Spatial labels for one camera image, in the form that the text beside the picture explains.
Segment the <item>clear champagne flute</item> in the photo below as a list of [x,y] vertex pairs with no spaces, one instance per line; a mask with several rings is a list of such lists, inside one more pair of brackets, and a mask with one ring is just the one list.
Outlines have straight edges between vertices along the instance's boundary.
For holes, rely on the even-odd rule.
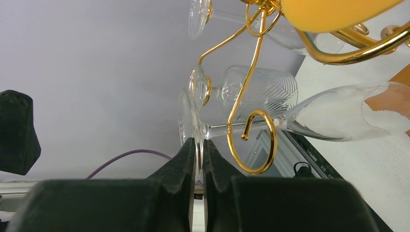
[[340,86],[315,94],[286,112],[270,116],[254,109],[244,122],[208,125],[199,118],[199,105],[187,89],[178,99],[181,142],[192,139],[194,174],[203,171],[204,142],[216,136],[228,136],[234,150],[233,135],[246,141],[251,131],[267,130],[270,135],[268,158],[260,168],[238,165],[247,173],[261,174],[273,163],[278,149],[278,131],[289,131],[310,138],[346,142],[405,133],[410,129],[410,88],[398,82]]

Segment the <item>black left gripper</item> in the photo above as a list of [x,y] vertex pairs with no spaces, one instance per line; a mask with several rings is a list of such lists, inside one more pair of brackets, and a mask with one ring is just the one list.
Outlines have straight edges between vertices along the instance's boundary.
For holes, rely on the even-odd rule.
[[0,93],[0,170],[26,175],[41,155],[33,99],[15,90]]

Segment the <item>clear etched goblet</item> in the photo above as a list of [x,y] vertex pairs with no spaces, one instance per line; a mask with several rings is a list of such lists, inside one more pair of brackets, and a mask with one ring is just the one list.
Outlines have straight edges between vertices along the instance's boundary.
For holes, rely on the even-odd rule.
[[[207,100],[216,100],[221,114],[228,118],[238,93],[244,84],[249,67],[232,65],[224,73],[221,85],[212,85],[201,66],[195,66],[189,83],[189,90],[200,106]],[[289,72],[255,68],[248,88],[239,103],[234,122],[243,122],[251,111],[262,109],[271,116],[281,114],[294,107],[298,101],[298,87],[295,77]]]

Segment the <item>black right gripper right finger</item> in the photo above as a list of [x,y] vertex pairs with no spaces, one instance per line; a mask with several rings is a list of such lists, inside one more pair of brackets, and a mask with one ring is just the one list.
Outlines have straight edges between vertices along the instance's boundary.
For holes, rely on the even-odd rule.
[[347,181],[243,175],[204,143],[208,232],[376,232],[377,224]]

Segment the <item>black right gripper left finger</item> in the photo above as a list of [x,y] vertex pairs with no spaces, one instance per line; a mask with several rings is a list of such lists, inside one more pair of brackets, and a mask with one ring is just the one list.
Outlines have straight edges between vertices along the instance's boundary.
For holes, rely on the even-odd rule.
[[145,179],[55,179],[36,184],[9,232],[189,232],[195,142]]

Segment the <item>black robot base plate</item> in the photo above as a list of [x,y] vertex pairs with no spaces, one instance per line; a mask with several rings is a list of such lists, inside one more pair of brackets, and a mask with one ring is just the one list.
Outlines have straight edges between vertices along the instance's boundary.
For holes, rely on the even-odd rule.
[[284,136],[290,141],[294,148],[303,157],[320,178],[342,179],[344,178],[336,169],[320,154],[320,152],[302,135],[292,132],[283,132]]

